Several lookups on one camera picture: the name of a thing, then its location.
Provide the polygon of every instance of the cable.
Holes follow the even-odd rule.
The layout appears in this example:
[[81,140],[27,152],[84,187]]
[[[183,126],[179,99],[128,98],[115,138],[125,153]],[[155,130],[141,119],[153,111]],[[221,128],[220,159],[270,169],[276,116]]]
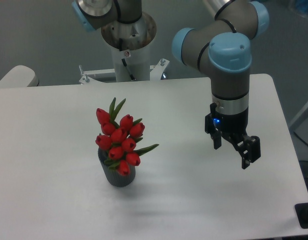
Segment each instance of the cable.
[[304,143],[306,146],[308,146],[308,143],[304,141],[295,131],[293,132],[295,134],[295,137],[297,137],[302,143]]

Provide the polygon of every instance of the silver metal ring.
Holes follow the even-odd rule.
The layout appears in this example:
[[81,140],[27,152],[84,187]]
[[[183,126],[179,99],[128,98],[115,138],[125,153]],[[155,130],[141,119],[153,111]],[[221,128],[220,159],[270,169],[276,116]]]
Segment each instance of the silver metal ring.
[[249,93],[236,100],[223,100],[212,95],[212,100],[217,104],[216,112],[224,115],[240,114],[249,107]]
[[82,11],[94,17],[107,14],[112,7],[112,0],[78,0],[77,3]]

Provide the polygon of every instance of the green leaf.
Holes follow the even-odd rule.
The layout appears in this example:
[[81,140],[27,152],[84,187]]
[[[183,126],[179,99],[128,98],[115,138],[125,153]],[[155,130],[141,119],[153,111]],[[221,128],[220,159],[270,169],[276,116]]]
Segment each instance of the green leaf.
[[118,166],[120,165],[121,161],[116,161],[111,166],[108,167],[109,170],[116,170]]
[[135,126],[136,124],[139,124],[142,120],[143,120],[143,118],[139,118],[139,119],[135,120],[133,122],[133,126]]
[[104,161],[104,164],[106,165],[106,166],[110,166],[110,165],[112,165],[112,164],[114,164],[115,163],[115,161],[113,161],[113,160],[111,160],[111,159],[106,159],[105,161]]
[[113,101],[110,103],[109,105],[109,116],[111,117],[114,111],[114,107],[115,107],[115,102],[116,102],[116,97],[114,97]]
[[125,103],[126,98],[123,99],[123,101],[121,101],[115,108],[115,110],[113,111],[113,114],[110,116],[111,120],[115,120],[117,115],[119,114],[119,111],[121,110],[121,108],[123,107],[123,104]]
[[110,167],[116,168],[121,164],[121,161],[115,161]]
[[112,147],[119,147],[121,146],[120,142],[112,142]]
[[157,146],[159,146],[159,144],[153,144],[152,146],[147,146],[147,147],[135,150],[134,152],[137,153],[139,156],[142,156],[142,155],[148,153],[149,151],[152,151]]
[[111,124],[113,124],[113,125],[115,126],[116,129],[118,129],[118,128],[120,127],[120,125],[118,125],[118,123],[117,123],[116,121],[112,120],[112,119],[110,119],[109,122],[110,122]]
[[143,139],[142,137],[139,137],[138,139],[135,139],[135,143],[140,142],[142,139]]

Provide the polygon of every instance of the bolt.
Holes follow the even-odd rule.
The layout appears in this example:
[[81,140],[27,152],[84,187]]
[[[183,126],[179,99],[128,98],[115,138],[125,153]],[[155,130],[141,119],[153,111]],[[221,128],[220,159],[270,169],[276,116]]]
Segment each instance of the bolt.
[[90,82],[90,79],[89,77],[85,74],[85,82],[89,83]]
[[79,65],[78,68],[79,68],[80,74],[83,76],[84,75],[84,71],[83,71],[82,65]]
[[160,65],[161,65],[161,66],[164,66],[164,63],[165,63],[165,62],[166,62],[165,59],[162,58],[162,59],[160,60]]

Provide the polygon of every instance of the white chair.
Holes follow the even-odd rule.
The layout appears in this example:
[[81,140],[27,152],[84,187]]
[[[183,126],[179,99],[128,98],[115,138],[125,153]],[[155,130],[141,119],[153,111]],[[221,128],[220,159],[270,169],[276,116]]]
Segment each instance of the white chair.
[[39,78],[27,66],[18,65],[12,68],[1,80],[0,89],[36,87]]
[[308,117],[308,101],[305,105],[299,110],[299,112],[293,117],[288,125],[290,133],[293,133],[294,130]]

